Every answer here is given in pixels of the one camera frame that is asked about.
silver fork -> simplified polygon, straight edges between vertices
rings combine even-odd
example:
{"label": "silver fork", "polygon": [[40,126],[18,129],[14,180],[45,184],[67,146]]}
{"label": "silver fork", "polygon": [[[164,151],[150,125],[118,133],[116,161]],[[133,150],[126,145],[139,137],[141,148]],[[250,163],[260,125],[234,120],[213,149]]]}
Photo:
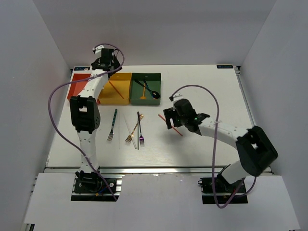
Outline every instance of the silver fork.
{"label": "silver fork", "polygon": [[138,115],[138,123],[139,123],[139,129],[140,129],[140,137],[139,137],[139,143],[141,147],[144,147],[144,137],[142,136],[142,132],[141,132],[141,125],[140,125],[140,115],[139,112],[137,112]]}
{"label": "silver fork", "polygon": [[[143,114],[140,114],[139,118],[140,118],[140,120],[142,120],[143,119]],[[134,130],[131,132],[130,135],[127,136],[127,138],[125,140],[126,143],[130,143],[131,142],[131,139],[134,137],[134,132],[135,132],[137,126],[138,126],[138,121],[136,123],[136,126],[134,127]]]}
{"label": "silver fork", "polygon": [[117,109],[115,109],[114,113],[114,118],[112,120],[112,125],[111,125],[111,131],[108,135],[107,142],[110,143],[112,141],[112,138],[114,137],[114,127],[115,127],[115,122],[116,122],[116,114],[117,114]]}

orange stick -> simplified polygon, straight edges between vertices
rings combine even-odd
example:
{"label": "orange stick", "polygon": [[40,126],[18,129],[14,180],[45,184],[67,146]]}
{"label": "orange stick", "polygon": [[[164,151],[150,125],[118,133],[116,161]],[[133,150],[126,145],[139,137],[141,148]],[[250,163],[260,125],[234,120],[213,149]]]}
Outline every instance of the orange stick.
{"label": "orange stick", "polygon": [[[158,116],[161,117],[162,120],[166,121],[165,118],[164,118],[162,115],[158,114]],[[183,136],[175,127],[172,126],[172,128],[173,128],[178,134],[180,134],[181,136]]]}
{"label": "orange stick", "polygon": [[121,93],[116,89],[116,87],[109,81],[110,85],[116,90],[116,92],[124,99],[124,97],[121,95]]}

white wall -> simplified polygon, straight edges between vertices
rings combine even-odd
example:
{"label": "white wall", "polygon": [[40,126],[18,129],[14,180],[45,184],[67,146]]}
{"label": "white wall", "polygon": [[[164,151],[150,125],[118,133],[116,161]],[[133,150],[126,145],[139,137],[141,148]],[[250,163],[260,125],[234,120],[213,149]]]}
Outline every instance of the white wall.
{"label": "white wall", "polygon": [[242,66],[253,115],[279,154],[272,168],[282,175],[303,230],[308,230],[307,12],[306,0],[277,0]]}
{"label": "white wall", "polygon": [[18,231],[54,134],[48,96],[69,69],[31,0],[1,0],[0,31],[0,226]]}
{"label": "white wall", "polygon": [[276,0],[34,0],[70,67],[101,42],[126,64],[241,65]]}

white table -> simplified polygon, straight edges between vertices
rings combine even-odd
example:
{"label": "white table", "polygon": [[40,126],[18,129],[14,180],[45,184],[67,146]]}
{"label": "white table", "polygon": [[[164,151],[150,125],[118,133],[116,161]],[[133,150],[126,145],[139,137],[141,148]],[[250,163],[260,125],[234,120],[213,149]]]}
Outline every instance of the white table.
{"label": "white table", "polygon": [[[234,69],[217,69],[216,65],[153,65],[124,66],[122,73],[161,73],[161,104],[159,106],[106,106],[99,105],[101,124],[97,130],[97,157],[102,167],[193,167],[210,166],[213,139],[190,133],[179,128],[181,137],[174,130],[167,130],[158,117],[163,109],[170,108],[169,96],[186,84],[199,84],[210,89],[220,105],[220,120],[234,126],[249,128],[251,122]],[[216,106],[211,96],[202,89],[186,88],[181,93],[193,105],[197,113],[216,116]],[[118,118],[111,144],[106,143],[115,108]],[[122,114],[126,115],[130,129],[137,122],[137,111],[144,114],[142,134],[145,147],[135,150],[131,143],[124,142],[128,135]],[[71,124],[69,102],[65,100],[59,122],[59,130],[74,143],[79,144],[75,128]],[[222,166],[238,160],[232,147],[218,142],[216,165]],[[55,134],[46,167],[79,167],[80,153]]]}

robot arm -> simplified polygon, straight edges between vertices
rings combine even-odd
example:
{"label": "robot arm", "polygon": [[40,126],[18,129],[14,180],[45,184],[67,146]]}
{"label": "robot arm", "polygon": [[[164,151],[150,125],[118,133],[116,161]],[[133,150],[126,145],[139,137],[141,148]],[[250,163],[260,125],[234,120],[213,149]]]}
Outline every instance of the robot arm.
{"label": "robot arm", "polygon": [[[187,99],[181,94],[173,97],[173,107],[164,110],[167,128],[170,120],[175,127],[185,126],[189,131],[202,136],[214,137],[216,121],[209,115],[197,114]],[[225,167],[217,176],[226,188],[247,176],[259,176],[278,154],[262,128],[234,127],[218,123],[217,139],[237,149],[240,160]]]}
{"label": "robot arm", "polygon": [[[121,69],[120,63],[114,55],[114,49],[106,49],[101,45],[93,48],[93,52],[96,55],[100,55],[100,57],[91,64],[92,76],[100,74],[101,70],[109,72],[115,69]],[[99,127],[101,121],[97,98],[105,83],[108,82],[109,77],[114,73],[112,72],[89,80],[81,93],[70,99],[72,124],[76,128],[80,148],[87,155],[95,170],[99,169],[96,157],[95,137],[96,129]],[[79,172],[76,172],[76,175],[83,185],[87,185],[87,188],[95,190],[100,186],[101,179],[88,165],[84,155],[81,155],[81,167]]]}

